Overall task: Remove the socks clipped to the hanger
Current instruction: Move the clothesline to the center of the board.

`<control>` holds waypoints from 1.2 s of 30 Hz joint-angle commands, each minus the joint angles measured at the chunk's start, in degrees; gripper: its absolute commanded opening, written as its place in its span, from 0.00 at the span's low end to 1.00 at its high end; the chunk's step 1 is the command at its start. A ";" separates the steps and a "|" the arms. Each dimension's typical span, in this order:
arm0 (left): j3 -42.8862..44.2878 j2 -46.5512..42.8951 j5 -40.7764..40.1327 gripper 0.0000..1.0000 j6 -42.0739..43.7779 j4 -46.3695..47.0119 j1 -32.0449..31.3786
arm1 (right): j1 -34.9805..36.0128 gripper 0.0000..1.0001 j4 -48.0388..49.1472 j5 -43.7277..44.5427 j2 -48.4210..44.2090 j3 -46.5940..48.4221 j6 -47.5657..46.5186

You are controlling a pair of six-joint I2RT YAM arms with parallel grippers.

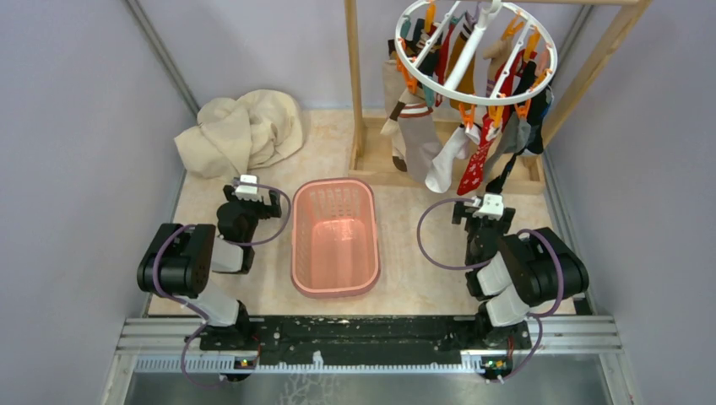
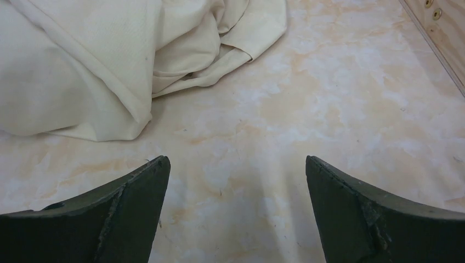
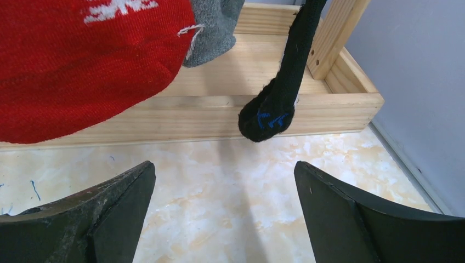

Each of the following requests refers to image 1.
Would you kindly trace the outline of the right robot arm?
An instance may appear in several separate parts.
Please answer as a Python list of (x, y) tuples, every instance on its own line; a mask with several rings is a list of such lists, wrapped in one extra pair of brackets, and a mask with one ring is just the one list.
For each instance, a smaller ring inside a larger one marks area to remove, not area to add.
[(453, 206), (453, 223), (467, 233), (466, 284), (480, 302), (475, 336), (487, 348), (515, 343), (533, 308), (589, 286), (582, 260), (551, 228), (510, 234), (515, 213), (496, 194)]

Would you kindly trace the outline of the red patterned sock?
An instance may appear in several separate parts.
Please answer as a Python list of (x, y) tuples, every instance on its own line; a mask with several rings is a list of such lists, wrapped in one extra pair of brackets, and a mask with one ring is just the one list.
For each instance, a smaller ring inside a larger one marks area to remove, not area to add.
[(494, 120), (486, 117), (481, 126), (476, 123), (465, 130), (469, 141), (477, 145), (476, 151), (470, 156), (465, 171), (458, 184), (457, 194), (463, 196), (477, 189), (485, 177), (485, 162), (501, 127), (494, 124)]

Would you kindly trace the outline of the white sock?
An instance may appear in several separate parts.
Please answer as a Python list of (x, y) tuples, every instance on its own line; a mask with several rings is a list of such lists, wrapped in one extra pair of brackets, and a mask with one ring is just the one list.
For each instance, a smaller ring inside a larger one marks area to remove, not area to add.
[(452, 185), (453, 163), (466, 159), (471, 138), (464, 124), (460, 124), (443, 145), (442, 150), (431, 161), (425, 178), (426, 187), (435, 193), (445, 193)]

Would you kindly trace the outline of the pink plastic laundry basket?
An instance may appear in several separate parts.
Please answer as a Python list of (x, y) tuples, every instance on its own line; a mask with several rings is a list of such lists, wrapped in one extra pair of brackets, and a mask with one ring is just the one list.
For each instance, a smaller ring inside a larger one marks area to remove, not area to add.
[(362, 295), (380, 278), (372, 189), (356, 178), (309, 181), (292, 200), (291, 280), (312, 299)]

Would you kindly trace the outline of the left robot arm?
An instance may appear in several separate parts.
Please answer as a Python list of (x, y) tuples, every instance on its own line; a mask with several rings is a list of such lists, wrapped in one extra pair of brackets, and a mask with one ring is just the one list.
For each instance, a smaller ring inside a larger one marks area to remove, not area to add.
[(222, 189), (225, 202), (216, 224), (162, 224), (137, 270), (140, 290), (186, 306), (201, 319), (185, 342), (200, 339), (203, 350), (254, 349), (258, 332), (246, 306), (210, 279), (211, 273), (247, 274), (260, 221), (288, 223), (289, 196), (258, 184), (251, 176), (236, 178)]

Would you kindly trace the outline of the grey sock with striped cuff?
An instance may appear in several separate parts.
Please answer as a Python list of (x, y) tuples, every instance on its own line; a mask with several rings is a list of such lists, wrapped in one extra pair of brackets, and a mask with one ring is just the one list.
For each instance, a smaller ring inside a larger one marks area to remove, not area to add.
[(425, 182), (431, 161), (442, 150), (432, 112), (433, 109), (425, 102), (405, 103), (398, 116), (399, 129), (406, 147), (406, 172), (420, 184)]

